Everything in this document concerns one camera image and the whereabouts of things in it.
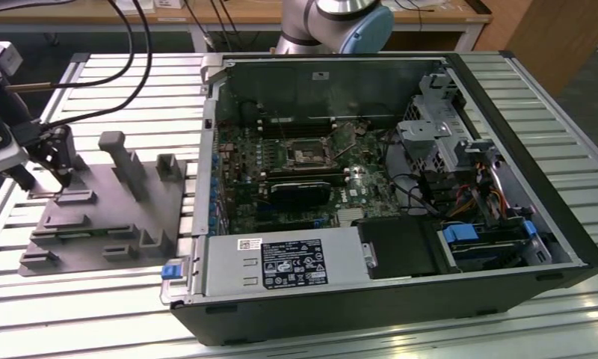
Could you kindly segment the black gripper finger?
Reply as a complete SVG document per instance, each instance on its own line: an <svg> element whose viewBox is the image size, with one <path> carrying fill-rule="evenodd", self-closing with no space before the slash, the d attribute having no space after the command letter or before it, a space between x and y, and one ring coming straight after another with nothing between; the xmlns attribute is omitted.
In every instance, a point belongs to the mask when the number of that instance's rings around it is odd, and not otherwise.
<svg viewBox="0 0 598 359"><path fill-rule="evenodd" d="M30 191L36 186L36 178L24 165L6 169L5 175L17 183L22 191Z"/></svg>
<svg viewBox="0 0 598 359"><path fill-rule="evenodd" d="M73 131L62 125L44 131L29 146L29 158L50 172L61 189L70 187L85 162L74 148Z"/></svg>

